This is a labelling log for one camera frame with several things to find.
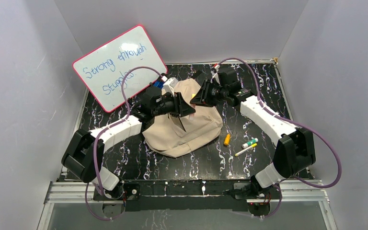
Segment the beige backpack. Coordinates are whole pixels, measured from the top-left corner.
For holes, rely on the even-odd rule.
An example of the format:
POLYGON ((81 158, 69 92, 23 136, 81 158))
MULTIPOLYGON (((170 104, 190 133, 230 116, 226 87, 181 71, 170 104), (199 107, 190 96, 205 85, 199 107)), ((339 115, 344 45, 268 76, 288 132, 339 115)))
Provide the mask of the beige backpack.
POLYGON ((142 135, 151 150, 178 158, 213 141, 222 127, 222 118, 215 107, 196 106, 194 114, 184 117, 156 116, 142 135))

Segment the orange highlighter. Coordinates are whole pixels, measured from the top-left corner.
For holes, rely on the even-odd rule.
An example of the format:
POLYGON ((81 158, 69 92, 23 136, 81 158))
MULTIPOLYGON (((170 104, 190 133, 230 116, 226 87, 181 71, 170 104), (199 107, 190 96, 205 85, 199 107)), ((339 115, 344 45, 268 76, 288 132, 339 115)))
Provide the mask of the orange highlighter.
POLYGON ((229 146, 230 145, 230 139, 231 139, 231 134, 227 134, 225 139, 224 139, 223 145, 224 146, 229 146))

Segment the yellow pink highlighter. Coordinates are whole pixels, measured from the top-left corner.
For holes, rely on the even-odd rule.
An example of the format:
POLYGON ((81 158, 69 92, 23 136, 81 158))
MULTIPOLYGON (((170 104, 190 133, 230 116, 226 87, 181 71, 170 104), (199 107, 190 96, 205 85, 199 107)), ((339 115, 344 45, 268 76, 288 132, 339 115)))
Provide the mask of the yellow pink highlighter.
MULTIPOLYGON (((193 93, 193 94, 192 94, 192 98, 191 98, 191 99, 193 99, 195 96, 196 96, 196 94, 195 94, 195 93, 193 93)), ((196 105, 195 105, 195 104, 191 104, 191 107, 192 107, 193 109, 195 109, 195 108, 196 108, 196 105)), ((190 115, 189 115, 188 119, 189 119, 190 121, 193 121, 194 116, 195 116, 195 113, 192 113, 192 114, 190 114, 190 115)))

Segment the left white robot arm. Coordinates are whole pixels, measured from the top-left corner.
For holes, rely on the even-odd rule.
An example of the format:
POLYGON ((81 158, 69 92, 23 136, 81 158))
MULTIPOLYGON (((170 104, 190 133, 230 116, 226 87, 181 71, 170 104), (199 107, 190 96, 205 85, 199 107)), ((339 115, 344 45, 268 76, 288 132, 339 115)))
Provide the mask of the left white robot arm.
POLYGON ((92 182, 101 187, 111 199, 121 198, 124 187, 118 176, 102 166, 103 154, 117 143, 151 127, 157 116, 169 115, 178 120, 195 113, 182 94, 174 90, 178 82, 172 77, 162 88, 148 87, 130 114, 116 122, 91 131, 77 130, 62 157, 62 165, 84 183, 92 182))

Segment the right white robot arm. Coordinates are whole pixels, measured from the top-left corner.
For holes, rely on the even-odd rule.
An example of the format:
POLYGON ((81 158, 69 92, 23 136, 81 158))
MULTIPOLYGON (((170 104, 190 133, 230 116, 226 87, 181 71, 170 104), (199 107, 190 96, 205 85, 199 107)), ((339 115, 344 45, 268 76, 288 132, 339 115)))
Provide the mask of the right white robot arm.
POLYGON ((273 185, 288 179, 315 163, 313 133, 279 117, 260 97, 259 91, 244 88, 232 68, 216 64, 211 79, 205 80, 190 103, 214 107, 225 102, 252 120, 276 144, 272 162, 251 177, 249 191, 256 198, 264 198, 273 185))

